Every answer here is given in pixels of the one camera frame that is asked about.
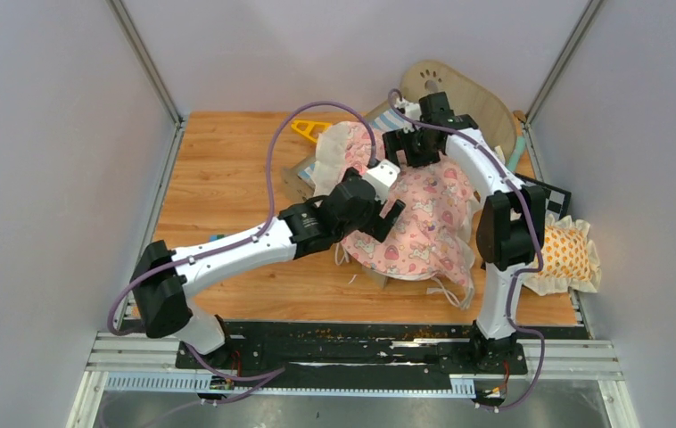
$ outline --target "gray floor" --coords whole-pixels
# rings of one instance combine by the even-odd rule
[[[526,382],[509,383],[513,398]],[[146,426],[168,410],[198,401],[195,395],[164,392],[110,392],[104,421],[110,428]],[[489,414],[462,399],[367,399],[357,397],[255,396],[239,403],[193,406],[152,427],[610,427],[598,383],[542,381],[517,409]]]

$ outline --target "perforated metal strip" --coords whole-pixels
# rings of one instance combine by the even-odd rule
[[[155,391],[240,394],[248,390],[235,387],[233,390],[211,388],[211,374],[162,374],[112,372],[105,385],[107,391]],[[331,397],[418,397],[418,398],[474,398],[474,381],[451,379],[450,390],[339,390],[324,388],[262,388],[255,392],[262,395],[307,395]]]

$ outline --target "teal object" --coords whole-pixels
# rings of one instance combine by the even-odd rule
[[[516,170],[516,164],[519,163],[519,158],[524,154],[524,148],[526,147],[524,142],[524,136],[518,136],[516,138],[516,144],[514,144],[514,151],[511,153],[511,158],[509,158],[506,168],[514,172]]]

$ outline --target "white arm segment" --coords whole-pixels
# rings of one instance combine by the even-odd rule
[[[211,243],[176,248],[176,254],[172,259],[187,259],[200,252],[239,242],[253,236],[262,226],[259,225]],[[188,308],[194,316],[185,327],[173,335],[180,341],[193,346],[201,354],[209,354],[222,346],[225,343],[225,335],[218,320],[196,307],[191,298],[231,276],[271,263],[293,260],[296,255],[296,244],[291,243],[291,236],[291,229],[288,225],[276,218],[269,230],[256,242],[246,243],[233,250],[223,251],[203,259],[195,259],[192,264],[176,267],[177,274],[186,278],[187,282],[183,284],[183,290]]]
[[[482,138],[482,132],[478,129],[464,129],[461,131],[467,136],[471,136],[476,142],[491,151],[490,147]],[[493,166],[491,161],[479,149],[460,136],[449,136],[446,141],[446,155],[455,161],[462,170],[466,172],[474,190],[480,194],[480,201],[485,202],[485,198],[501,191],[503,193],[511,192],[499,172]],[[512,174],[504,166],[507,172],[506,179],[521,188],[524,182]],[[508,298],[508,289],[511,286],[511,280],[514,272],[524,268],[526,265],[520,263],[508,267],[501,272],[498,268],[487,263],[485,265],[485,294],[483,296],[482,308],[477,316],[477,326],[487,339],[501,339],[508,337],[514,332],[514,327],[508,323],[506,317],[506,304]],[[522,281],[516,284],[514,298],[512,299],[511,313],[516,315],[516,304],[519,301],[519,292],[522,289]]]

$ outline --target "robotic arm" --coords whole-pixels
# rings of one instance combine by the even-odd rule
[[[487,279],[483,307],[474,322],[473,357],[495,360],[512,352],[515,331],[507,320],[507,296],[515,271],[534,260],[535,249],[525,216],[512,219],[523,208],[507,180],[527,201],[540,245],[545,194],[537,186],[526,186],[497,161],[477,124],[467,115],[456,116],[445,93],[428,95],[419,104],[401,100],[397,106],[433,128],[457,129],[478,146],[462,136],[430,128],[409,126],[392,131],[383,135],[386,160],[364,176],[348,169],[329,195],[292,205],[281,211],[269,227],[265,223],[221,240],[173,251],[163,241],[150,244],[136,266],[134,278],[166,263],[176,262],[179,266],[149,277],[134,290],[146,335],[173,335],[199,353],[210,354],[225,343],[223,325],[218,317],[195,307],[191,301],[194,295],[247,270],[326,251],[356,230],[384,241],[405,208],[404,202],[396,201],[388,214],[380,217],[400,173],[398,152],[404,152],[407,164],[413,168],[440,161],[442,152],[466,171],[484,200],[476,240],[486,262]],[[257,236],[263,227],[267,232]],[[514,291],[511,313],[515,313],[519,288],[520,284]]]

